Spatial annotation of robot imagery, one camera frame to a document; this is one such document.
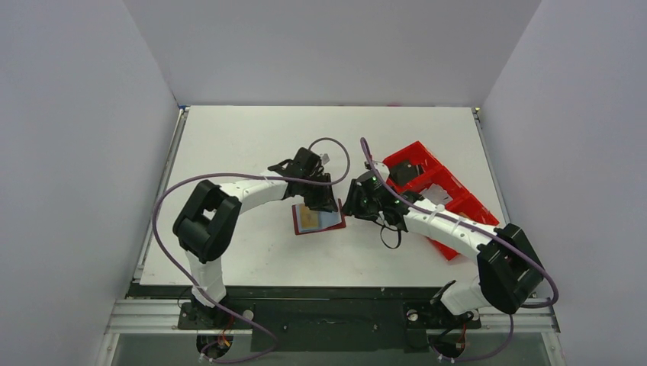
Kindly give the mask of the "red leather card holder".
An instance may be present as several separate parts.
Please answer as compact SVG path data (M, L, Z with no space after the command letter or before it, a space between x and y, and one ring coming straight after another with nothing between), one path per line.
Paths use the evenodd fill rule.
M340 211L316 211L305 204L291 206L296 236L346 228L346 217Z

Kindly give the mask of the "gold card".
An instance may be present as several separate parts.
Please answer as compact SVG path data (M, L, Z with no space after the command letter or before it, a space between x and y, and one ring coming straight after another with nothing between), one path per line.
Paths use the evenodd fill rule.
M305 204L300 204L296 207L295 212L298 220L298 230L300 232L305 233L322 228L320 213L318 211L311 210Z

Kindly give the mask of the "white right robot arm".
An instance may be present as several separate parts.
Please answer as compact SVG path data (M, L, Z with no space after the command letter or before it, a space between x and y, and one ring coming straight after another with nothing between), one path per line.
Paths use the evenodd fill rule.
M468 283L451 280L434 297L455 316L482 307L515 314L544 278L536 253L518 226L470 221L411 191L396 197L370 171L351 181L343 212L428 237L472 260L476 278Z

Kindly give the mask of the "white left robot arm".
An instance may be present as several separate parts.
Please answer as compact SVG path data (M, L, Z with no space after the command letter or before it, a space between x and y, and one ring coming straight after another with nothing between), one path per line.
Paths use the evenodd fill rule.
M260 175L217 185L197 183L177 216L172 231L185 250L196 285L195 300L214 308L227 294L221 257L233 238L239 216L274 201L302 197L313 211L337 212L330 174L321 156L301 147L294 158L271 165Z

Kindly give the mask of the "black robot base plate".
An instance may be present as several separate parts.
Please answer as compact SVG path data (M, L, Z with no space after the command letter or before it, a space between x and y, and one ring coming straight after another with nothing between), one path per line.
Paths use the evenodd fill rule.
M453 316L433 302L437 287L243 287L232 286L222 305L277 336L234 319L196 300L180 306L177 326L198 331L197 343L234 342L251 333L254 352L274 346L278 352L372 352L401 349L424 352L446 329L456 340L463 329L478 329L476 314Z

